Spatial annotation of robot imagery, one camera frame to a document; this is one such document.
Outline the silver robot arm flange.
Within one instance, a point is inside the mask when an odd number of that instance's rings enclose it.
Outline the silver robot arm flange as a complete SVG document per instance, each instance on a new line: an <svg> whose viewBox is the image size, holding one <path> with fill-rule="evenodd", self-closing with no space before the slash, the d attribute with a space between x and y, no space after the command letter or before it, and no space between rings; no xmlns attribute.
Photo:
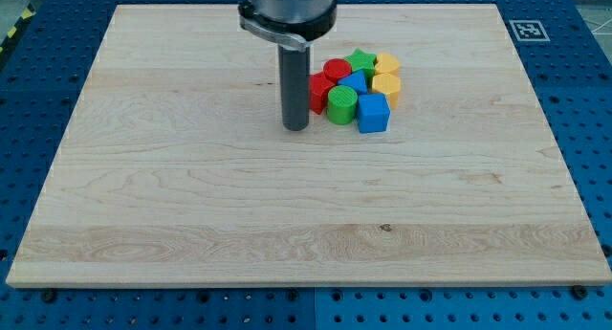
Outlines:
<svg viewBox="0 0 612 330"><path fill-rule="evenodd" d="M306 52L334 27L337 0L243 0L240 27L294 52Z"/></svg>

